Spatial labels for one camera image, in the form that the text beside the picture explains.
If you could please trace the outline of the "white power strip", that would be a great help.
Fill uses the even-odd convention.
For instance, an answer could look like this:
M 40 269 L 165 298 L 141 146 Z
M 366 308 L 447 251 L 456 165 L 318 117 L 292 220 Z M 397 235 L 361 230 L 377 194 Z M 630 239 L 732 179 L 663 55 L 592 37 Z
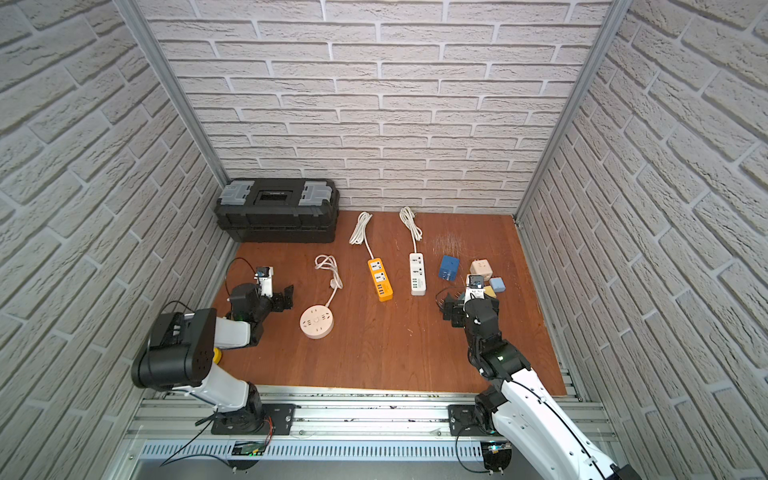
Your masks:
M 424 255 L 419 252 L 409 255 L 410 287 L 413 296 L 426 294 L 426 276 Z

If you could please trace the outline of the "light blue charger plug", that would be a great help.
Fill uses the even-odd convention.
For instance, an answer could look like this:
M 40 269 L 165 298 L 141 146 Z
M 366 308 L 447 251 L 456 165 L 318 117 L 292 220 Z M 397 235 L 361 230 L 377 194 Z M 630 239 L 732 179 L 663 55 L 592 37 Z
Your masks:
M 502 278 L 492 277 L 489 281 L 491 289 L 496 293 L 502 293 L 506 290 L 506 285 Z

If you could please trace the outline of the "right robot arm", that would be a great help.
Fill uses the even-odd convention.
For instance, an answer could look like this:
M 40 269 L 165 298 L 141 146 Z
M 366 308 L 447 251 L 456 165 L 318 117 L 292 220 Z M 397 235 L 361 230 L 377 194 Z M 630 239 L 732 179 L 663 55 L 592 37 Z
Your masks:
M 545 479 L 640 477 L 594 445 L 552 399 L 531 363 L 503 338 L 497 299 L 448 295 L 440 310 L 464 331 L 468 361 L 490 383 L 475 397 L 471 427 L 504 437 Z

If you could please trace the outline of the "blue cube adapter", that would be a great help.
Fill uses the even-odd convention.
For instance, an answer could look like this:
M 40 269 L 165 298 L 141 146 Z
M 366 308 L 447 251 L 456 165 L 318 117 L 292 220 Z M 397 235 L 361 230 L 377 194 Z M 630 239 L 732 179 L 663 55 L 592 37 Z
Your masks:
M 438 277 L 442 280 L 453 282 L 459 271 L 460 261 L 458 258 L 444 255 L 441 259 Z

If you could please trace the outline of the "orange power strip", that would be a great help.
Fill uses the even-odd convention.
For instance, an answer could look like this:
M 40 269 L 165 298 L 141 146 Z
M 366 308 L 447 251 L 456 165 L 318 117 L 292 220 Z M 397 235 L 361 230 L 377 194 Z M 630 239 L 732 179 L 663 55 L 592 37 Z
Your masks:
M 370 259 L 368 261 L 368 267 L 374 282 L 378 300 L 380 302 L 392 300 L 394 292 L 382 260 L 380 258 Z

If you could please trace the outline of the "beige plug adapter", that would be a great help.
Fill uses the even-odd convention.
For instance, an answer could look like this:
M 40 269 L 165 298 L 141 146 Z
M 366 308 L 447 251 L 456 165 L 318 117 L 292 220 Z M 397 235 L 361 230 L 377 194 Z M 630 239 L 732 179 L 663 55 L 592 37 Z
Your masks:
M 470 264 L 470 274 L 480 275 L 485 282 L 488 282 L 493 276 L 493 269 L 487 259 L 477 259 Z

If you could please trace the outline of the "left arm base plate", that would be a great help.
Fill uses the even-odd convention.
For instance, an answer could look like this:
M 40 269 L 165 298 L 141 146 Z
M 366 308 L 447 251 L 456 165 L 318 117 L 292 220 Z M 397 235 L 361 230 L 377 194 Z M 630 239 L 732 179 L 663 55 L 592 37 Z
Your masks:
M 214 416 L 213 435 L 288 435 L 296 411 L 295 404 L 263 404 L 254 413 L 249 407 Z

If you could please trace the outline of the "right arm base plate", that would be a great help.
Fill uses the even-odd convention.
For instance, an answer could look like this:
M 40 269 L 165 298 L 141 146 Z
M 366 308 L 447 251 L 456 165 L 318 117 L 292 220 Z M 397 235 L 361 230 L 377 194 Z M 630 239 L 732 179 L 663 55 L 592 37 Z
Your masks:
M 477 404 L 450 404 L 447 413 L 453 436 L 457 436 L 460 430 L 464 430 L 463 434 L 494 438 L 509 438 L 510 434 L 531 432 L 530 426 L 523 422 L 520 412 L 509 401 L 499 405 L 494 412 L 482 410 Z M 496 429 L 493 420 L 494 416 L 499 415 L 505 418 L 501 432 Z

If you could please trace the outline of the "round white socket base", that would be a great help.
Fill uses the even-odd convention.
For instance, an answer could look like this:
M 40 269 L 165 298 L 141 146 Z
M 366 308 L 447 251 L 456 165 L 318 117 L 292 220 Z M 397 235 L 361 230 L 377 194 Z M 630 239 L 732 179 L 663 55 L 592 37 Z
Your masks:
M 319 340 L 328 336 L 334 327 L 334 316 L 326 305 L 313 305 L 300 317 L 301 331 L 310 339 Z

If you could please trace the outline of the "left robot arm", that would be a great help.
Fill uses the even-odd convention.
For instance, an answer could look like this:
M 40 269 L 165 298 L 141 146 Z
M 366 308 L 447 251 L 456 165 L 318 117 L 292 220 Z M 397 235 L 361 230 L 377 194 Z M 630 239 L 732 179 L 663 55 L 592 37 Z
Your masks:
M 214 308 L 161 313 L 134 359 L 131 378 L 142 389 L 182 391 L 215 408 L 213 428 L 225 433 L 255 431 L 266 421 L 257 388 L 214 361 L 214 350 L 255 347 L 264 321 L 293 307 L 292 285 L 265 295 L 256 283 L 234 288 L 229 317 Z

